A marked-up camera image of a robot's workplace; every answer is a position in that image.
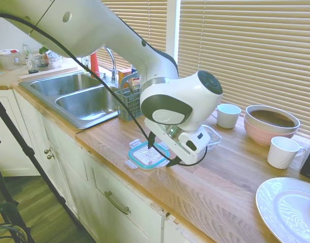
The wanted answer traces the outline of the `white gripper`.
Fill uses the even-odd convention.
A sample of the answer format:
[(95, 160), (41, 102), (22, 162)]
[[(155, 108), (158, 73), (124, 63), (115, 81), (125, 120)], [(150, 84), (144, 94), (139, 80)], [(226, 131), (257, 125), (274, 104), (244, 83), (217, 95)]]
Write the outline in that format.
[[(155, 148), (155, 139), (158, 137), (176, 155), (174, 159), (169, 160), (166, 167), (178, 165), (181, 161), (185, 164), (195, 164), (198, 162), (198, 146), (196, 142), (198, 131), (182, 131), (174, 139), (168, 134), (164, 125), (155, 123), (147, 118), (145, 119), (145, 125), (151, 131), (148, 136), (148, 149)], [(186, 145), (189, 140), (195, 145), (195, 151)]]

